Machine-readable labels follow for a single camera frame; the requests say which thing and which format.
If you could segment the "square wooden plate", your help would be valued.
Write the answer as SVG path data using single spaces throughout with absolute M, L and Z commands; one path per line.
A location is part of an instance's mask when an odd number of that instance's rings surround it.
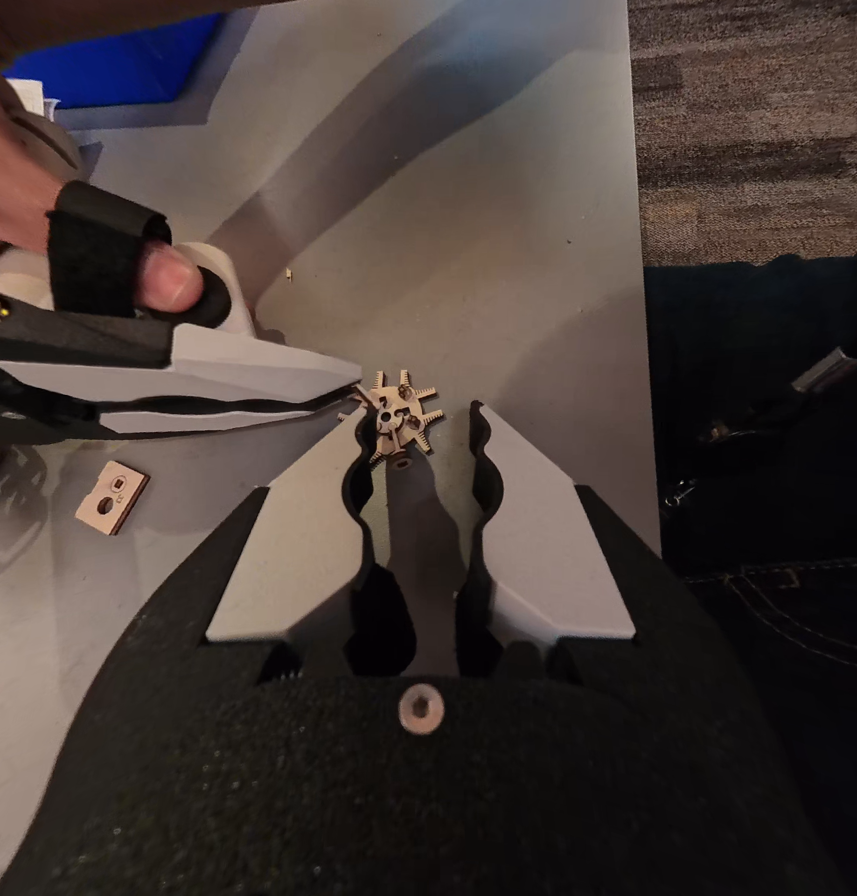
M 116 536 L 150 477 L 119 462 L 109 461 L 82 499 L 75 519 L 107 536 Z

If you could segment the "blue plastic bin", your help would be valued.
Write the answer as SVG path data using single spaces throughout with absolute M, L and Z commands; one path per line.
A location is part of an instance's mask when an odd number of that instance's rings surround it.
M 57 99 L 60 108 L 171 102 L 186 87 L 226 17 L 211 14 L 30 52 L 4 74 L 42 83 L 44 97 Z

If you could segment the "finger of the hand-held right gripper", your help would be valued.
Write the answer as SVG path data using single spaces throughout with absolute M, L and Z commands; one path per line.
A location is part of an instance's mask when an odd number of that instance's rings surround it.
M 103 412 L 98 422 L 119 435 L 186 435 L 215 433 L 300 420 L 346 400 L 345 394 L 323 396 L 301 405 L 267 402 L 267 409 L 221 406 L 215 412 L 177 413 L 150 409 L 125 409 Z
M 176 328 L 164 368 L 0 361 L 24 385 L 96 402 L 191 397 L 302 405 L 359 383 L 358 364 L 253 337 Z

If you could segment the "person's right hand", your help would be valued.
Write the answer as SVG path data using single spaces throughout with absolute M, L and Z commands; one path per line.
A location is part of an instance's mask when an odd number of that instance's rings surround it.
M 0 244 L 45 253 L 49 212 L 66 179 L 35 160 L 22 143 L 14 119 L 22 110 L 18 95 L 0 73 Z M 136 303 L 167 313 L 188 310 L 200 298 L 202 275 L 195 265 L 162 242 L 143 250 Z

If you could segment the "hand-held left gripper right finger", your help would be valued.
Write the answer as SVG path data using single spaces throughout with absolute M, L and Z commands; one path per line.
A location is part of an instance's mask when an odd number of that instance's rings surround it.
M 634 621 L 572 478 L 485 402 L 468 413 L 480 508 L 455 599 L 455 655 L 489 678 L 515 648 L 546 666 L 563 639 L 630 642 Z

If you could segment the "wooden spiked gear disc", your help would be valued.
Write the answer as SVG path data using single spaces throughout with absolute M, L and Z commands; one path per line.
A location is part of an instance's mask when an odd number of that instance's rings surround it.
M 372 466 L 381 462 L 389 466 L 387 461 L 394 437 L 408 447 L 415 444 L 423 454 L 431 454 L 432 447 L 427 433 L 445 417 L 441 409 L 424 408 L 427 399 L 436 397 L 435 388 L 415 388 L 410 372 L 404 368 L 400 370 L 397 385 L 388 384 L 386 374 L 377 371 L 374 383 L 367 391 L 374 395 L 376 404 L 379 405 L 376 410 L 376 449 L 370 459 Z

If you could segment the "grey desk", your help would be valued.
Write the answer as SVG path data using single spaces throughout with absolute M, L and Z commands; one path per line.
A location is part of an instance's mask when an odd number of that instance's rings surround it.
M 234 14 L 181 98 L 65 111 L 92 182 L 231 256 L 268 335 L 438 390 L 433 454 L 364 515 L 454 675 L 481 399 L 659 549 L 625 2 L 298 2 Z M 0 881 L 93 679 L 154 590 L 337 425 L 68 442 L 0 467 Z M 116 536 L 75 519 L 150 477 Z

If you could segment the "dark blue jeans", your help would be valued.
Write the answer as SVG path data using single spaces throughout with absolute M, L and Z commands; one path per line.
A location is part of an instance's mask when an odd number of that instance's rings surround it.
M 648 267 L 662 553 L 857 894 L 857 255 Z

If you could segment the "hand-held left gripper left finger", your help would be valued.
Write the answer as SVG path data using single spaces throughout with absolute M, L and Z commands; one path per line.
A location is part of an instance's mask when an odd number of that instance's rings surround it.
M 362 515 L 374 492 L 376 423 L 375 408 L 352 411 L 266 487 L 206 630 L 210 643 L 279 642 L 302 664 L 339 654 L 367 677 L 411 665 L 415 626 Z

